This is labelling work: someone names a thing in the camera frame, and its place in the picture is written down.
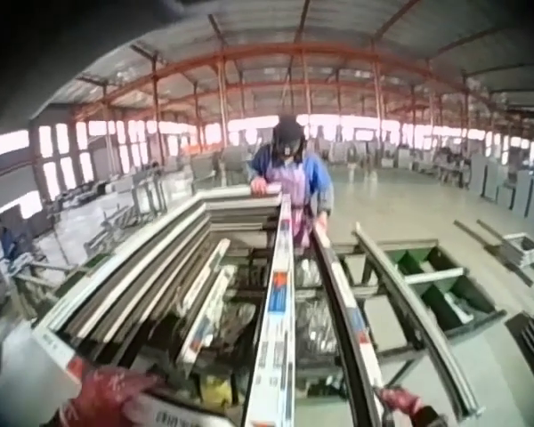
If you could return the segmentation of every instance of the ceiling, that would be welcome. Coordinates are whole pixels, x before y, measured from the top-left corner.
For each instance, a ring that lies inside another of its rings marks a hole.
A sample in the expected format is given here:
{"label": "ceiling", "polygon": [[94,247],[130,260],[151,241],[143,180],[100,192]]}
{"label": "ceiling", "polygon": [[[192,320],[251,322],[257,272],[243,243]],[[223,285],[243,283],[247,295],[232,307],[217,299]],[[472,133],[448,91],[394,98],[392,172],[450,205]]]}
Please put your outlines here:
{"label": "ceiling", "polygon": [[[437,108],[441,102],[444,123],[455,123],[465,103],[462,92],[473,91],[466,97],[471,125],[486,125],[490,110],[497,109],[499,120],[534,131],[534,5],[526,2],[222,0],[188,8],[151,0],[136,9],[132,0],[120,2],[120,10],[99,12],[91,6],[91,16],[104,18],[95,27],[98,32],[82,28],[83,37],[73,40],[74,48],[58,66],[44,61],[41,74],[30,67],[32,78],[26,76],[26,83],[34,87],[21,91],[26,100],[37,99],[44,86],[50,91],[39,107],[33,102],[33,114],[53,102],[79,104],[76,114],[85,118],[100,109],[106,91],[110,105],[153,117],[150,73],[155,68],[161,109],[189,120],[216,121],[224,58],[230,118],[291,108],[336,112],[339,106],[344,114],[374,115],[379,106],[373,63],[379,60],[386,117],[404,118],[415,110],[419,120],[429,121],[432,101]],[[114,28],[119,25],[134,31],[118,33]],[[87,50],[91,44],[100,59]],[[7,86],[2,93],[8,93]],[[22,113],[28,112],[18,111],[18,116]]]}

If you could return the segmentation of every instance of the blue jacket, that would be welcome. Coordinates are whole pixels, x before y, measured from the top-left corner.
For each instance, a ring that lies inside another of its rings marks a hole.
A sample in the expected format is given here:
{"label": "blue jacket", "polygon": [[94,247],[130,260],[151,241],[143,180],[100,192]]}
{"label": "blue jacket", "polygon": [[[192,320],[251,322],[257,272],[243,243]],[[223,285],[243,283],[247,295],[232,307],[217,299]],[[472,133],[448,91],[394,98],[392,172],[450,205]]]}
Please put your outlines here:
{"label": "blue jacket", "polygon": [[[271,162],[275,162],[273,167],[288,167],[285,166],[282,160],[273,158],[270,144],[263,145],[249,162],[250,179],[255,178],[257,175],[264,177]],[[317,210],[319,212],[332,211],[334,207],[334,187],[326,165],[315,153],[305,152],[301,167],[306,175],[306,192],[309,199],[314,195],[317,196]]]}

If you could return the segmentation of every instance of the metal rack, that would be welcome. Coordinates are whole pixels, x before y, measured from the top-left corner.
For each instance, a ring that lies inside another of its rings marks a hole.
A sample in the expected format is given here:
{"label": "metal rack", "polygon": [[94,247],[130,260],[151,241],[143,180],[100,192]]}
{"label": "metal rack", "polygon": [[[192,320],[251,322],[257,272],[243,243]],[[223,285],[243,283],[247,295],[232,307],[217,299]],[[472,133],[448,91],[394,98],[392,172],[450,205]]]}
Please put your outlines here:
{"label": "metal rack", "polygon": [[[130,417],[143,425],[176,420],[292,426],[295,379],[338,371],[344,372],[355,423],[389,425],[374,392],[384,386],[378,360],[407,361],[393,380],[400,381],[421,359],[424,348],[440,371],[457,418],[479,414],[445,336],[428,320],[422,303],[383,250],[360,227],[356,245],[334,248],[315,229],[311,253],[303,257],[316,262],[321,281],[301,288],[290,219],[290,202],[277,186],[264,197],[252,197],[246,186],[200,191],[134,234],[87,277],[63,287],[34,335],[77,382],[89,365],[157,369],[168,387],[140,398],[148,402],[144,412],[131,408]],[[366,255],[380,286],[352,287],[344,269],[344,255],[351,253]],[[247,288],[236,283],[244,271]],[[413,281],[439,276],[422,275]],[[408,348],[383,352],[373,344],[363,301],[380,288],[420,337]],[[295,303],[321,295],[328,301],[340,362],[331,354],[316,366],[305,365],[295,354]],[[209,341],[218,327],[218,313],[231,300],[251,302],[256,310],[247,326],[248,338],[236,345],[242,356],[232,354],[221,362]],[[249,378],[243,391],[237,378],[241,368]],[[211,374],[225,378],[232,388],[230,400],[216,409],[198,403],[201,391],[194,386],[194,379]]]}

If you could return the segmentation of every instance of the metal bar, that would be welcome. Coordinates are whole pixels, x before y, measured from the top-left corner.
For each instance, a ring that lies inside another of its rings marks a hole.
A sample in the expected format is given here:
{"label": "metal bar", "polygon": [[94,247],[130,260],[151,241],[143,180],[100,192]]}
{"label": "metal bar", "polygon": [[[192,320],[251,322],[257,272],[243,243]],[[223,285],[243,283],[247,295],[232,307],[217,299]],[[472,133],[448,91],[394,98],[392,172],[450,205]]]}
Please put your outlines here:
{"label": "metal bar", "polygon": [[376,245],[358,223],[354,235],[362,250],[372,260],[374,266],[379,269],[380,278],[388,293],[406,312],[409,320],[414,323],[417,331],[421,334],[433,365],[449,394],[457,419],[460,421],[471,416],[478,416],[481,408],[457,360],[451,353],[443,332],[433,323],[419,297],[409,287],[405,278],[394,268],[384,251]]}
{"label": "metal bar", "polygon": [[[378,292],[377,286],[354,286],[351,288],[354,298],[357,300],[365,300],[376,295]],[[232,287],[229,288],[225,297],[228,299],[238,299],[241,301],[260,301],[264,298],[266,289],[256,287]],[[320,286],[301,287],[295,291],[295,300],[304,301],[314,298],[320,298],[325,295],[324,289]]]}
{"label": "metal bar", "polygon": [[433,273],[418,273],[405,276],[408,285],[418,285],[420,283],[432,283],[447,278],[460,278],[466,274],[463,267],[456,267],[450,270],[434,271]]}
{"label": "metal bar", "polygon": [[189,330],[176,359],[176,365],[186,376],[190,374],[194,363],[196,363],[196,358],[204,345],[206,336],[214,331],[214,315],[218,306],[222,303],[225,290],[235,276],[236,268],[234,266],[227,265],[222,268],[217,264],[216,266],[217,270],[210,271],[210,273],[217,274],[215,281],[208,290],[209,292],[202,304],[194,307],[194,311],[198,314],[187,325]]}
{"label": "metal bar", "polygon": [[[229,46],[224,48],[221,52],[213,52],[196,58],[190,58],[188,60],[168,64],[157,71],[157,77],[165,78],[174,74],[180,74],[182,72],[189,71],[191,69],[214,65],[221,58],[224,58],[225,60],[244,60],[246,58],[258,56],[272,56],[274,54],[293,55],[299,54],[301,52],[304,52],[305,54],[314,54],[321,56],[342,56],[348,58],[349,60],[362,60],[366,62],[377,60],[393,68],[402,68],[422,77],[429,77],[434,82],[446,85],[448,88],[455,92],[467,92],[467,88],[464,88],[459,82],[447,79],[446,77],[440,77],[437,75],[432,76],[431,72],[425,67],[423,67],[421,64],[396,58],[390,53],[370,52],[368,50],[351,47],[345,44],[309,41],[301,41],[300,43],[296,44],[268,43]],[[77,121],[85,120],[87,117],[99,111],[102,108],[103,102],[112,102],[125,96],[133,90],[143,88],[144,86],[150,83],[150,80],[151,76],[148,75],[140,77],[126,85],[118,87],[116,90],[107,93],[107,96],[103,97],[102,100],[96,101],[92,104],[88,104],[78,109],[75,115],[75,119]],[[473,99],[478,102],[484,103],[490,109],[498,109],[502,111],[502,109],[500,109],[495,103],[490,101],[485,95],[477,92],[470,92],[470,94]],[[505,112],[504,114],[512,121],[516,121],[516,118],[510,117],[510,115],[507,115]]]}
{"label": "metal bar", "polygon": [[328,307],[339,342],[354,424],[380,427],[383,408],[376,398],[374,387],[383,386],[382,373],[360,308],[350,292],[348,280],[330,241],[319,228],[311,233],[311,245],[328,295]]}
{"label": "metal bar", "polygon": [[295,262],[291,199],[281,202],[243,425],[295,425]]}

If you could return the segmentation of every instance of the green panel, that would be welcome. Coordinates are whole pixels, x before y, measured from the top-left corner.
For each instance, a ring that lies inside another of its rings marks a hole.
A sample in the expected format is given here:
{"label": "green panel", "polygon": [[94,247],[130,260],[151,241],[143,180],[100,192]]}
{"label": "green panel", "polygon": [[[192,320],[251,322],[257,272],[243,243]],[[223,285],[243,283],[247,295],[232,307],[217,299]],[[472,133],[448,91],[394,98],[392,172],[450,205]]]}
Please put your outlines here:
{"label": "green panel", "polygon": [[439,247],[435,247],[426,260],[436,271],[450,270],[458,267]]}
{"label": "green panel", "polygon": [[388,258],[390,258],[394,264],[397,264],[407,252],[406,249],[401,249],[399,251],[386,251],[385,254],[388,255]]}
{"label": "green panel", "polygon": [[409,252],[406,252],[406,254],[403,255],[398,261],[398,267],[404,276],[420,274],[424,272],[419,266],[419,262],[413,256],[411,256]]}
{"label": "green panel", "polygon": [[408,253],[419,263],[425,261],[429,253],[435,248],[431,247],[416,247],[415,249],[409,249]]}

